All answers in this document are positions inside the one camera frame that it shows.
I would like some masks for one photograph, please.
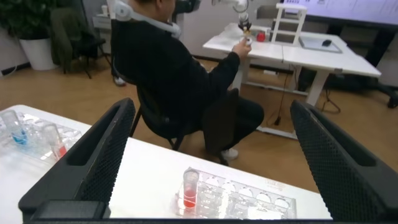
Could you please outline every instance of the white table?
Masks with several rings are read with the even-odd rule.
[[[28,106],[17,105],[8,109],[61,124],[83,134],[90,128],[90,125]],[[109,203],[111,218],[176,218],[170,204],[188,167],[295,198],[297,218],[330,219],[320,194],[133,138],[127,140]],[[29,156],[0,149],[0,223],[22,223],[17,203],[49,169],[50,166]]]
[[[252,26],[252,29],[267,30],[269,28]],[[225,27],[221,34],[210,39],[203,45],[203,47],[211,50],[229,52],[233,46],[239,42],[242,36],[243,32],[238,25],[231,23]],[[342,51],[342,53],[338,54],[320,50],[303,49],[301,46],[272,44],[270,42],[258,43],[254,41],[252,44],[252,52],[249,53],[248,59],[245,62],[242,62],[241,66],[239,67],[239,71],[236,74],[236,78],[233,82],[233,88],[240,89],[241,84],[245,83],[248,85],[282,90],[300,95],[307,95],[306,102],[315,106],[330,73],[352,73],[376,78],[381,76],[381,73],[376,68],[374,68],[361,56],[356,55],[347,47],[346,42],[341,40],[338,36],[316,34],[311,32],[302,32],[301,36],[332,40],[332,42]],[[297,75],[291,79],[288,89],[247,82],[246,80],[248,77],[250,60],[252,58],[270,60],[274,62],[279,61],[288,65],[293,65],[296,68]],[[308,67],[317,71],[317,75],[315,76],[309,93],[295,90],[296,81],[299,78],[302,67]],[[263,127],[258,127],[257,130],[265,133],[297,139],[295,133],[288,133],[285,131]]]

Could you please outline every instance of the potted plant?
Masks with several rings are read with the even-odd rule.
[[[52,63],[49,39],[50,13],[57,0],[1,0],[0,26],[17,37],[34,70],[49,70]]]

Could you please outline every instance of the robotic arm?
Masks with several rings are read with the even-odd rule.
[[[249,0],[212,0],[212,5],[227,4],[232,6],[235,12],[239,14],[239,28],[243,31],[249,31],[251,23],[249,21],[248,7]]]

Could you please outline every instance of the blue liquid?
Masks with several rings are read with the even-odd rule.
[[[12,138],[14,139],[14,141],[18,144],[21,145],[26,145],[27,142],[27,136],[24,130],[21,130],[20,134],[11,134]]]

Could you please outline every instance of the test tube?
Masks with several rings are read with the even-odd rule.
[[[194,208],[197,203],[197,189],[199,172],[194,169],[187,169],[184,178],[184,205],[186,208]]]
[[[27,136],[22,128],[21,123],[17,117],[17,114],[13,110],[6,111],[1,114],[1,118],[6,125],[7,130],[10,132],[14,141],[21,145],[26,145]]]
[[[63,145],[60,134],[55,124],[48,124],[42,128],[43,137],[50,146],[57,160],[61,159],[67,153],[66,147]]]

